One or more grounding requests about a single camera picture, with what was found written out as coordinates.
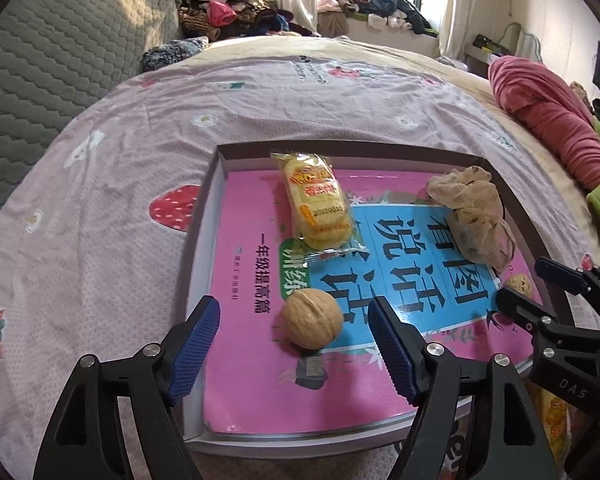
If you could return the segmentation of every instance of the blue gripper pad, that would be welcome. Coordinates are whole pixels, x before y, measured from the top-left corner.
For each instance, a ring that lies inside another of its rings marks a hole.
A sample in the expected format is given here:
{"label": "blue gripper pad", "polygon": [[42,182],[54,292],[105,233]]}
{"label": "blue gripper pad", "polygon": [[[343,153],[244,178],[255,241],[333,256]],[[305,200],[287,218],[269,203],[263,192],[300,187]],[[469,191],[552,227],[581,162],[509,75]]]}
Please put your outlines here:
{"label": "blue gripper pad", "polygon": [[404,325],[389,306],[395,319],[390,320],[387,313],[375,298],[368,307],[368,322],[371,333],[376,340],[376,345],[382,354],[382,360],[394,382],[395,391],[405,397],[410,404],[416,406],[421,391],[417,386],[416,372],[413,360],[406,351],[400,336],[396,331],[396,323]]}
{"label": "blue gripper pad", "polygon": [[191,393],[220,326],[220,304],[211,299],[171,365],[167,397],[172,406]]}

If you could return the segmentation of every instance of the black bracket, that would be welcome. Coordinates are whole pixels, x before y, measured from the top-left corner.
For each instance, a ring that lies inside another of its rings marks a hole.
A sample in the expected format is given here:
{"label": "black bracket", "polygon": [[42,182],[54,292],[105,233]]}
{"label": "black bracket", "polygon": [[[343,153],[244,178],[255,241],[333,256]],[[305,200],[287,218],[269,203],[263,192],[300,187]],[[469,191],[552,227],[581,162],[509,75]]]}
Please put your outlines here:
{"label": "black bracket", "polygon": [[142,452],[155,480],[202,480],[171,407],[187,395],[218,330],[218,302],[204,296],[186,322],[133,357],[76,363],[51,415],[34,480],[133,480],[118,397],[129,397]]}
{"label": "black bracket", "polygon": [[458,358],[400,322],[385,298],[368,308],[369,327],[399,394],[418,411],[389,480],[436,480],[459,397],[473,396],[457,480],[557,480],[544,429],[515,366]]}
{"label": "black bracket", "polygon": [[[581,294],[600,316],[599,267],[573,270],[542,258],[536,273],[571,294]],[[541,305],[510,288],[497,292],[496,304],[533,336],[531,380],[600,419],[600,330],[559,324]]]}

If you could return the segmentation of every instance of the mattress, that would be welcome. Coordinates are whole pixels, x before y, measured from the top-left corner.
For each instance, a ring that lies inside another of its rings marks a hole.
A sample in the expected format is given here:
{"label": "mattress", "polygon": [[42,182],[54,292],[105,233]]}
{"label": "mattress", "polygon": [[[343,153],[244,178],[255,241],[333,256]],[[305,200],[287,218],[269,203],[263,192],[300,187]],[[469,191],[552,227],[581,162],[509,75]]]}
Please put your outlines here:
{"label": "mattress", "polygon": [[69,121],[177,31],[174,0],[11,0],[0,15],[0,208]]}
{"label": "mattress", "polygon": [[[195,198],[218,144],[307,137],[484,156],[552,257],[577,266],[590,253],[600,264],[583,196],[499,110],[486,81],[417,54],[352,41],[220,43],[121,83],[81,113],[0,212],[0,460],[15,478],[30,478],[80,355],[133,355],[178,321],[174,295],[186,229],[173,215],[163,217],[162,206],[176,210],[179,196]],[[600,328],[579,298],[571,304],[578,325]],[[146,478],[128,424],[125,439],[136,478]],[[346,480],[384,480],[395,451],[295,465],[196,461],[207,480],[327,479],[336,470]]]}

